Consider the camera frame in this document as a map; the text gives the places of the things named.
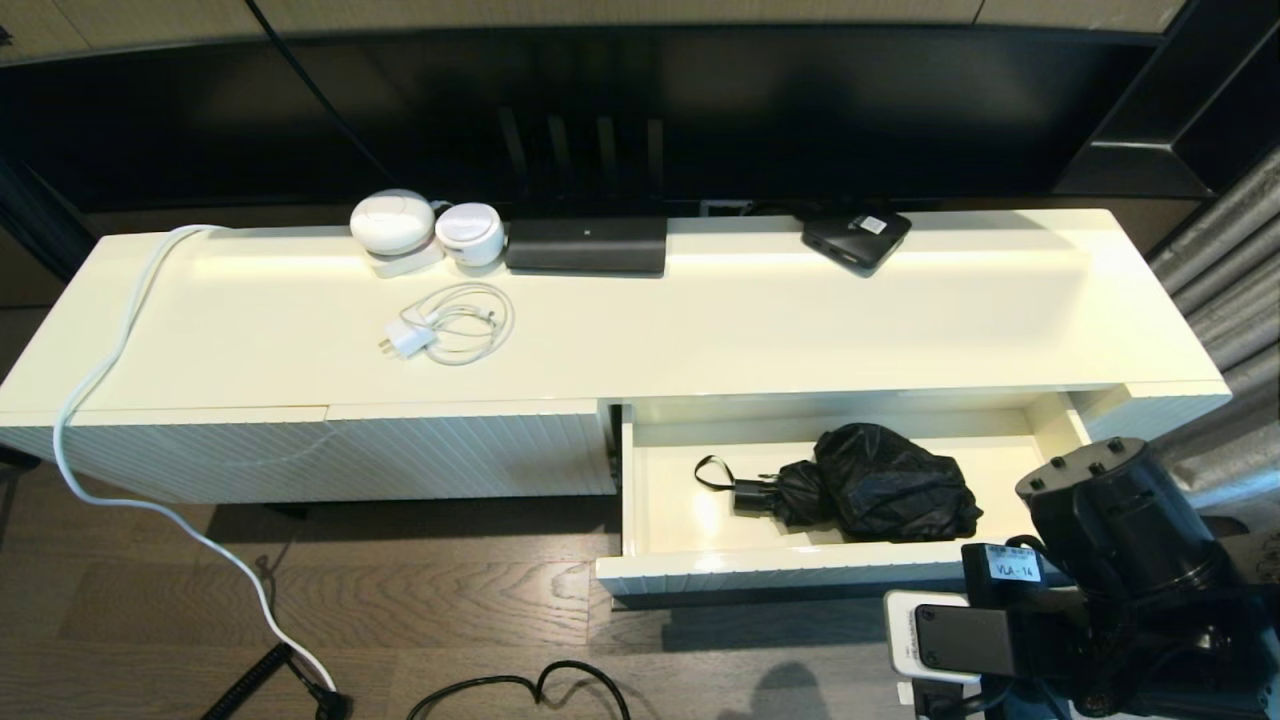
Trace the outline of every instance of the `wooden floor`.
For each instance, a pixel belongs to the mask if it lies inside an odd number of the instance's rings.
[[[4,315],[0,346],[24,342],[33,324]],[[558,659],[609,673],[637,719],[913,716],[876,598],[613,610],[591,577],[618,552],[613,497],[180,511],[269,575],[280,625],[355,717],[399,719],[445,684]],[[0,479],[0,717],[198,717],[273,643],[250,583],[168,520],[82,505],[47,464]],[[603,688],[562,673],[559,707],[488,687],[431,717],[616,717]],[[280,673],[237,717],[314,714]]]

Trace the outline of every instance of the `white tv cabinet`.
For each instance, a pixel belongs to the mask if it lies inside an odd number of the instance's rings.
[[[879,582],[959,575],[960,543],[845,544],[739,518],[692,482],[694,461],[776,471],[823,430],[878,421],[956,457],[986,511],[979,539],[1004,541],[1033,529],[1012,484],[1050,456],[1151,438],[1230,397],[1107,211],[910,218],[870,278],[808,250],[790,218],[672,220],[663,278],[481,273],[516,325],[465,368],[378,342],[399,307],[475,273],[378,279],[346,228],[197,236],[76,418],[70,457],[172,502],[621,482],[623,555],[596,565],[614,593]],[[50,456],[58,406],[108,351],[161,237],[99,242],[0,387],[0,442]]]

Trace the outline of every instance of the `black umbrella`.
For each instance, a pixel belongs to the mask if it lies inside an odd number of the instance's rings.
[[[699,475],[718,465],[731,483]],[[787,527],[837,520],[852,541],[946,541],[973,537],[978,509],[955,459],[933,455],[893,430],[851,423],[823,433],[814,461],[801,460],[749,480],[719,456],[694,468],[712,489],[733,491],[733,510],[772,512]]]

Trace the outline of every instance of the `open drawer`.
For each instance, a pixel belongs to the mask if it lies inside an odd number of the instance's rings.
[[[975,537],[846,543],[835,527],[787,529],[773,518],[735,515],[732,493],[694,480],[707,455],[723,457],[740,478],[776,473],[812,457],[823,432],[851,421],[882,424],[955,457],[983,510]],[[616,596],[963,578],[961,544],[1034,533],[1014,484],[1089,442],[1062,392],[625,406],[622,557],[599,559],[596,577]]]

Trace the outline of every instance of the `cabinet top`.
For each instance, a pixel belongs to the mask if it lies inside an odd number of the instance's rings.
[[[929,391],[1221,382],[1105,210],[925,213],[870,278],[791,218],[676,219],[663,278],[378,279],[347,228],[228,229],[179,243],[86,410]],[[163,233],[102,238],[0,387],[41,424],[114,342]],[[494,355],[452,368],[380,352],[383,325],[483,279],[515,302]]]

